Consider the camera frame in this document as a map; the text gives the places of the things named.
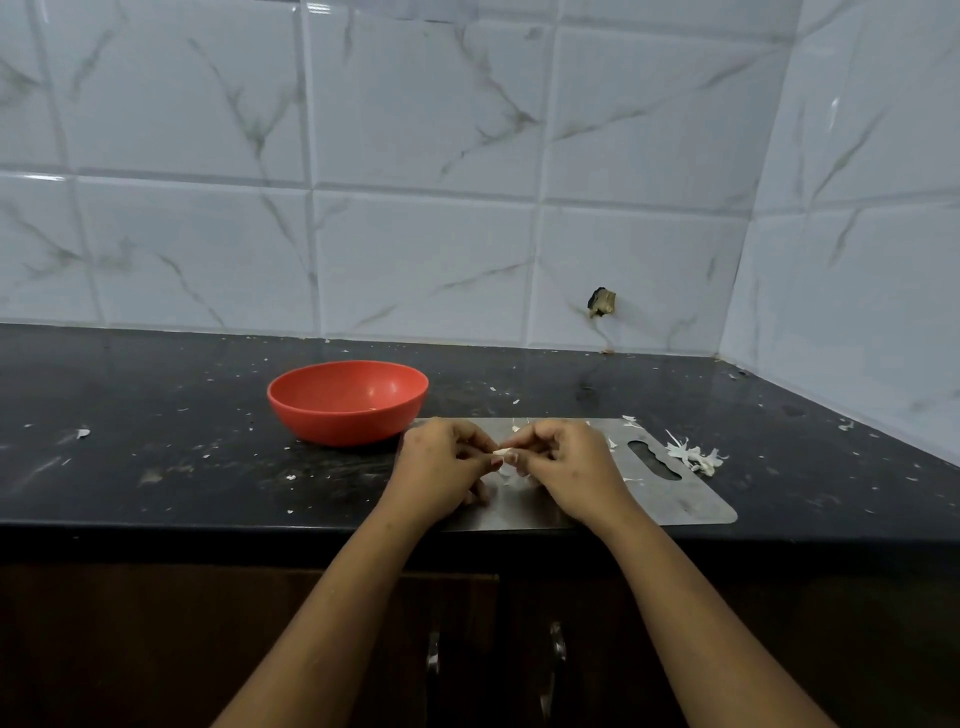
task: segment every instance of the metal handle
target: metal handle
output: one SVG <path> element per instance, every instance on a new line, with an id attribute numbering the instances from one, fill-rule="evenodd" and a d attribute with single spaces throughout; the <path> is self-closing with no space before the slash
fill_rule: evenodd
<path id="1" fill-rule="evenodd" d="M 431 632 L 426 645 L 426 726 L 434 728 L 437 719 L 437 692 L 440 682 L 440 632 Z"/>
<path id="2" fill-rule="evenodd" d="M 550 642 L 553 645 L 553 670 L 550 672 L 550 687 L 546 695 L 540 696 L 540 709 L 543 722 L 549 724 L 551 716 L 556 715 L 557 696 L 561 694 L 566 673 L 566 641 L 560 623 L 550 625 Z"/>

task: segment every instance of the metal chopping board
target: metal chopping board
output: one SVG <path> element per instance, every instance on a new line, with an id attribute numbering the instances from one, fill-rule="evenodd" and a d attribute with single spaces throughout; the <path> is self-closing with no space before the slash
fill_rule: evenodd
<path id="1" fill-rule="evenodd" d="M 483 427 L 497 442 L 513 434 L 513 427 L 523 427 L 532 420 L 526 417 L 468 418 Z M 624 482 L 643 510 L 660 525 L 693 525 L 733 523 L 734 511 L 687 466 L 666 454 L 666 448 L 653 435 L 639 426 L 627 426 L 625 420 L 585 420 L 603 432 L 616 447 L 611 450 L 613 462 L 620 469 Z M 679 480 L 668 480 L 653 473 L 630 449 L 629 443 L 646 443 L 650 451 Z M 545 488 L 520 477 L 516 470 L 504 466 L 500 473 L 484 477 L 490 487 L 487 505 L 458 509 L 451 516 L 446 531 L 523 531 L 565 528 L 573 521 L 557 506 Z"/>

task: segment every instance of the red bowl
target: red bowl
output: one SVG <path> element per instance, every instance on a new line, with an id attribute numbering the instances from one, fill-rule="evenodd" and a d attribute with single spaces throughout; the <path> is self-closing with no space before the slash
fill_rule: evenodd
<path id="1" fill-rule="evenodd" d="M 278 376 L 267 398 L 301 440 L 334 448 L 402 432 L 420 412 L 430 381 L 389 361 L 331 361 Z"/>

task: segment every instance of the countertop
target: countertop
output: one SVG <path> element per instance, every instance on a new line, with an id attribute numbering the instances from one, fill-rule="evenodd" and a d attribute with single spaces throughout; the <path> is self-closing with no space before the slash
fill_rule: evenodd
<path id="1" fill-rule="evenodd" d="M 712 358 L 20 325 L 0 326 L 0 352 L 8 559 L 322 562 L 373 508 L 396 440 L 299 442 L 265 390 L 289 369 L 338 359 L 424 371 L 423 417 L 626 414 L 661 441 L 670 430 L 719 448 L 729 459 L 709 485 L 738 519 L 670 528 L 684 547 L 835 555 L 847 545 L 858 559 L 881 548 L 884 560 L 889 546 L 960 548 L 960 469 Z M 90 434 L 78 439 L 80 428 Z M 582 531 L 542 535 L 575 536 L 563 547 L 592 553 Z M 444 554 L 420 553 L 456 568 L 457 545 L 489 555 L 536 539 L 516 537 L 481 543 L 441 526 L 424 549 Z M 555 540 L 538 543 L 537 559 L 559 553 Z M 293 545 L 297 557 L 276 551 Z"/>

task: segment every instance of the right hand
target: right hand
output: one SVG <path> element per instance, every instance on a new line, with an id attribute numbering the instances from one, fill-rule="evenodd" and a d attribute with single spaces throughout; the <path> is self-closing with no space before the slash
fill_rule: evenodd
<path id="1" fill-rule="evenodd" d="M 607 438 L 583 422 L 541 420 L 500 444 L 504 460 L 544 486 L 567 515 L 594 533 L 639 510 L 613 463 Z"/>

